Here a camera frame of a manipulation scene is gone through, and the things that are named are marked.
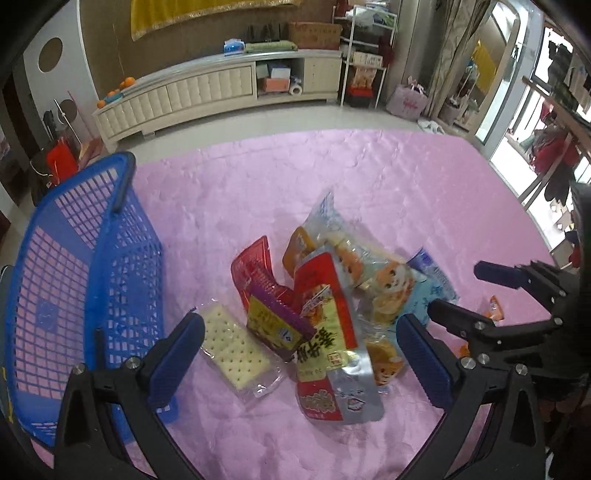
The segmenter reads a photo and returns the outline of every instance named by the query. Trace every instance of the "small orange snack packet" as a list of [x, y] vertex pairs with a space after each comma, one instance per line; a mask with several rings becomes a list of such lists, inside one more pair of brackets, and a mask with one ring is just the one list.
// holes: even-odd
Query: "small orange snack packet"
[[493, 322], [500, 322], [505, 320], [505, 312], [495, 295], [491, 297], [491, 309], [484, 313], [485, 317], [490, 318]]
[[297, 264], [310, 255], [315, 249], [316, 246], [306, 230], [300, 226], [296, 228], [291, 234], [290, 242], [287, 245], [282, 260], [285, 271], [291, 278], [294, 277], [294, 271], [296, 270]]

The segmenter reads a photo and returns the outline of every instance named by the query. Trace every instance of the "curtain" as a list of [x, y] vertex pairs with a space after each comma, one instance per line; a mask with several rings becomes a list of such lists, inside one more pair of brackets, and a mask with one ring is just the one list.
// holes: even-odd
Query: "curtain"
[[131, 0], [131, 37], [205, 15], [247, 8], [299, 5], [302, 0]]
[[491, 0], [447, 0], [446, 30], [439, 59], [429, 86], [427, 116], [436, 114], [444, 104], [457, 63], [470, 37], [482, 22]]

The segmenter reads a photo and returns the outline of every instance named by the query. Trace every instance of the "paper roll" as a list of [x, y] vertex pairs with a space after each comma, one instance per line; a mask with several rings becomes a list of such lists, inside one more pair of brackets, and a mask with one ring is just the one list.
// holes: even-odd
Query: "paper roll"
[[301, 95], [301, 85], [298, 85], [297, 83], [292, 83], [290, 85], [290, 95]]

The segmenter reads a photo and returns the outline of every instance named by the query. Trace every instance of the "green towel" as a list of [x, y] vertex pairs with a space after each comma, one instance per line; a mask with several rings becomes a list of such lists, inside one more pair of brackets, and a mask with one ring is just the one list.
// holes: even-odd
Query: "green towel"
[[262, 51], [296, 51], [297, 45], [292, 41], [270, 41], [263, 43], [247, 43], [244, 53], [259, 53]]

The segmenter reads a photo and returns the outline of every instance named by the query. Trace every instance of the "cartoon character print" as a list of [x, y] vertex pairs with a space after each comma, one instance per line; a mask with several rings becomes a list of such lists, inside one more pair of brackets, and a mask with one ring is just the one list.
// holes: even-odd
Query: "cartoon character print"
[[312, 327], [316, 327], [324, 320], [324, 305], [333, 298], [328, 285], [319, 285], [306, 292], [303, 298], [301, 315], [305, 317]]
[[365, 346], [368, 349], [377, 386], [385, 385], [402, 370], [404, 360], [387, 339], [366, 340]]
[[347, 272], [351, 285], [356, 287], [361, 282], [363, 262], [355, 252], [351, 242], [342, 232], [331, 232], [326, 235], [326, 241], [334, 247], [339, 262]]
[[401, 313], [413, 292], [415, 279], [406, 264], [391, 261], [372, 279], [369, 291], [375, 296], [374, 321], [390, 325]]

